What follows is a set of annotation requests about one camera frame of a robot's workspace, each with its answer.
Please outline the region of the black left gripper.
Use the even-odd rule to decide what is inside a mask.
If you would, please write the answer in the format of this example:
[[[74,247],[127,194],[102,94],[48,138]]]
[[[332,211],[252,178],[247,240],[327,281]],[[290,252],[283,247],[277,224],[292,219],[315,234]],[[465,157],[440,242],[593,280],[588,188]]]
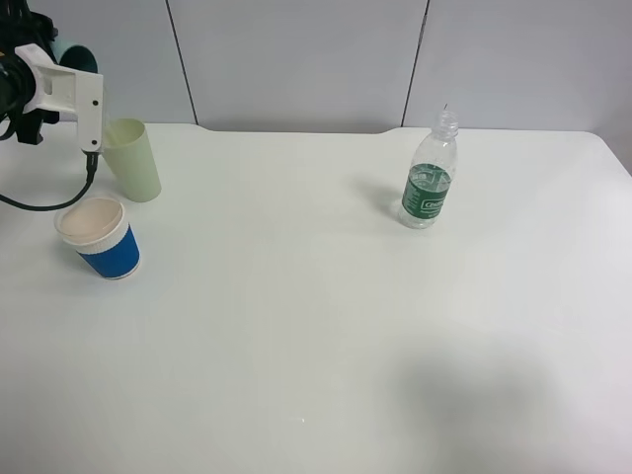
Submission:
[[[58,59],[53,43],[58,31],[50,17],[36,12],[14,13],[14,48],[34,44],[43,56],[54,65]],[[59,112],[32,109],[25,111],[35,97],[37,79],[27,62],[14,52],[14,123],[17,123],[17,140],[23,144],[39,145],[42,142],[41,127],[59,122]]]

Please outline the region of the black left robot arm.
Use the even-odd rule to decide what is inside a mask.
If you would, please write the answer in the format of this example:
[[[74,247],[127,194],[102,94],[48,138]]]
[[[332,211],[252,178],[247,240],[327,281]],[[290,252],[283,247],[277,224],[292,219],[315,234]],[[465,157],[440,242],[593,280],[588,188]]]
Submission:
[[[36,79],[15,52],[18,46],[35,44],[56,62],[51,43],[57,34],[52,19],[32,12],[26,1],[1,2],[1,120],[9,121],[1,134],[2,140],[16,134],[19,142],[38,145],[42,142],[41,126],[58,123],[58,112],[40,109],[24,112],[25,105],[34,97]]]

